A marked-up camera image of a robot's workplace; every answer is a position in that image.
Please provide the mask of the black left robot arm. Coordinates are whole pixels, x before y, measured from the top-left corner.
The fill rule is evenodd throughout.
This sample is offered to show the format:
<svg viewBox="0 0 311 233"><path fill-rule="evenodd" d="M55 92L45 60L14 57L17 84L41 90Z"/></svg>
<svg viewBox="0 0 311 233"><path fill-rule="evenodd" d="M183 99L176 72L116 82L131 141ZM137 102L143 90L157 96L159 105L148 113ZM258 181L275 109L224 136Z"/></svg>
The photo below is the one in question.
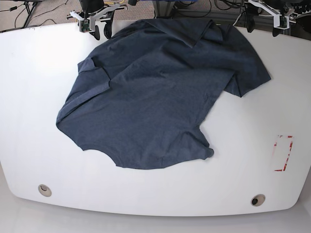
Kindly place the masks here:
<svg viewBox="0 0 311 233"><path fill-rule="evenodd" d="M287 32L291 24L298 24L302 29L311 32L311 2L309 0L248 0L245 10L245 27L249 33L255 29L254 17L264 16L258 12L265 11L273 20L274 37Z"/></svg>

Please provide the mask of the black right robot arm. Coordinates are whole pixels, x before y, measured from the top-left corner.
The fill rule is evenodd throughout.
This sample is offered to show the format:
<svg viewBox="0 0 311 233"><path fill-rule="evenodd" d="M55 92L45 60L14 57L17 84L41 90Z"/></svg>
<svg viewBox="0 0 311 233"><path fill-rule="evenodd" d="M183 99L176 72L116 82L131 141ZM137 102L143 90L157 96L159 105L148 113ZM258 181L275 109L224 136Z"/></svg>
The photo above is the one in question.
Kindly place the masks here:
<svg viewBox="0 0 311 233"><path fill-rule="evenodd" d="M82 19L78 20L79 31L91 34L96 40L100 40L101 32L96 22L104 22L103 34L107 39L112 36L112 22L114 11L106 11L109 7L103 0L80 0L82 11L78 14Z"/></svg>

